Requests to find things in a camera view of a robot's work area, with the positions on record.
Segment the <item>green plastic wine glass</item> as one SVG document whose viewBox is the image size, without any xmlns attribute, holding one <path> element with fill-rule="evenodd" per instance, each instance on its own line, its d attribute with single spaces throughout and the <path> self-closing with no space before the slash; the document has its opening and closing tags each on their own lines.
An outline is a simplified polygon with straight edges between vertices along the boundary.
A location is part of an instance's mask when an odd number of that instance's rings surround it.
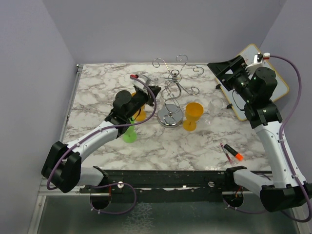
<svg viewBox="0 0 312 234">
<path fill-rule="evenodd" d="M 135 127 L 130 126 L 127 131 L 122 135 L 122 139 L 125 143 L 134 143 L 137 139 L 137 133 Z"/>
</svg>

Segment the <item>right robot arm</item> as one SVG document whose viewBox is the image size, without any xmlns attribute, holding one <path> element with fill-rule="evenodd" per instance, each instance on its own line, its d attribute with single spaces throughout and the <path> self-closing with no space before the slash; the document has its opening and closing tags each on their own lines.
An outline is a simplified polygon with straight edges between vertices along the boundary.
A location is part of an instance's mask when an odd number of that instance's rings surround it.
<svg viewBox="0 0 312 234">
<path fill-rule="evenodd" d="M 264 147 L 273 175 L 268 180 L 246 167 L 232 167 L 226 170 L 224 185 L 230 191 L 241 186 L 253 192 L 268 212 L 305 203 L 310 208 L 312 185 L 298 169 L 284 133 L 286 121 L 271 100 L 277 78 L 274 70 L 263 65 L 269 57 L 268 53 L 257 54 L 252 65 L 242 56 L 207 65 L 222 87 L 234 90 L 245 101 L 244 114 Z"/>
</svg>

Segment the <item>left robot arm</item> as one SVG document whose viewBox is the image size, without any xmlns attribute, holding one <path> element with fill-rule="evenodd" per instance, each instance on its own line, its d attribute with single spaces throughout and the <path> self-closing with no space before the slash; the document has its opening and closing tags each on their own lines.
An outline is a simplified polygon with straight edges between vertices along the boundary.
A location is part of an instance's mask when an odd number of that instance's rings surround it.
<svg viewBox="0 0 312 234">
<path fill-rule="evenodd" d="M 94 166 L 83 168 L 82 162 L 104 144 L 119 138 L 129 127 L 131 117 L 145 104 L 156 107 L 159 86 L 149 86 L 146 90 L 135 88 L 136 93 L 122 90 L 115 96 L 113 108 L 105 120 L 83 137 L 62 143 L 54 143 L 49 151 L 41 174 L 47 179 L 47 189 L 59 189 L 63 193 L 75 186 L 91 186 L 96 192 L 106 190 L 108 181 L 105 172 Z"/>
</svg>

